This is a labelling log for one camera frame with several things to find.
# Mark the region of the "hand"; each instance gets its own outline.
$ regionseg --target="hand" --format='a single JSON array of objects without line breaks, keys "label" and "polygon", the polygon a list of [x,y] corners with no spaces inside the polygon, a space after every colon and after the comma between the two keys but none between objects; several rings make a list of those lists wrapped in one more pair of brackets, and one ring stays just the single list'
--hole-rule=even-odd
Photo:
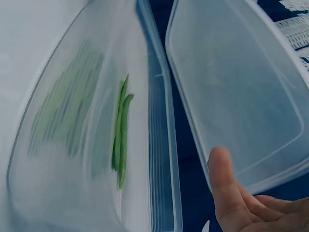
[{"label": "hand", "polygon": [[224,232],[309,232],[309,198],[295,202],[252,196],[234,178],[226,148],[208,161],[216,216]]}]

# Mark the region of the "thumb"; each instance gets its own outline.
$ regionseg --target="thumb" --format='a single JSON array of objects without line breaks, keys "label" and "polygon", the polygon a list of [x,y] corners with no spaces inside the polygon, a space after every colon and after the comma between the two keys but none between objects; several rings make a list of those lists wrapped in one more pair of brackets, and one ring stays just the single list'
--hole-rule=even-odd
[{"label": "thumb", "polygon": [[234,178],[229,151],[216,147],[208,161],[210,184],[218,222],[225,232],[239,232],[252,224],[247,208]]}]

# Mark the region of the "plastic food container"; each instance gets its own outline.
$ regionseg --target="plastic food container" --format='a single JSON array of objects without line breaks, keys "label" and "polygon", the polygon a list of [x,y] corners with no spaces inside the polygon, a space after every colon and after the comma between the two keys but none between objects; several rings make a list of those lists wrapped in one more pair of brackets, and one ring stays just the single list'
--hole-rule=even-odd
[{"label": "plastic food container", "polygon": [[[34,52],[37,35],[24,43],[26,49],[12,41],[8,52],[12,60],[30,54],[26,61],[32,66],[22,66],[21,59],[14,64],[14,70],[23,68],[23,81],[15,74],[5,76],[14,78],[5,87],[23,90],[11,104],[15,111],[1,122],[15,131],[7,138],[11,158],[7,195],[1,199],[6,207],[0,208],[7,215],[6,231],[181,231],[169,71],[148,2],[54,3],[59,14],[76,10],[66,24],[55,22],[58,13],[50,13],[47,21],[57,28],[50,34],[57,36],[42,45],[44,52]],[[29,9],[32,17],[16,20],[10,36],[28,35],[31,20],[40,21],[48,11],[45,2],[28,4],[36,6]],[[10,4],[8,9],[16,10]],[[127,75],[127,91],[134,98],[128,112],[126,178],[119,189],[112,149],[120,81]]]},{"label": "plastic food container", "polygon": [[217,145],[252,193],[308,172],[308,72],[254,1],[176,0],[166,48],[207,180]]}]

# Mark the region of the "dark blue cloth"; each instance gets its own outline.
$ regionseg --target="dark blue cloth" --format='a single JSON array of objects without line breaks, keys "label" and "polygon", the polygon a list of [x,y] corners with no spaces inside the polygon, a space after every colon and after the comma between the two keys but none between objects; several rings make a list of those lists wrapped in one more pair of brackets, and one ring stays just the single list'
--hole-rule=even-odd
[{"label": "dark blue cloth", "polygon": [[[165,47],[165,35],[173,0],[149,0],[161,42]],[[204,224],[210,219],[210,232],[220,232],[215,218],[214,203],[209,191],[197,149],[191,134],[188,119],[170,70],[177,152],[180,176],[180,190],[183,210],[183,232],[201,232]],[[263,194],[285,200],[296,200],[309,196],[309,174]]]}]

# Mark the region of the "plastic container lid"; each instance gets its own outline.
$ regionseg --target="plastic container lid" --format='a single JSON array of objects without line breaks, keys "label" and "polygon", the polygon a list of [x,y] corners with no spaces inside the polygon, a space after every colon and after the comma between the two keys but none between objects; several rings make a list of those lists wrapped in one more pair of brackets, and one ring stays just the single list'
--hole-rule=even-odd
[{"label": "plastic container lid", "polygon": [[[181,231],[169,72],[149,5],[98,0],[75,17],[32,79],[7,175],[11,231]],[[127,75],[134,98],[119,190],[112,147]]]},{"label": "plastic container lid", "polygon": [[175,1],[166,47],[207,180],[218,145],[252,193],[309,170],[309,76],[254,1]]}]

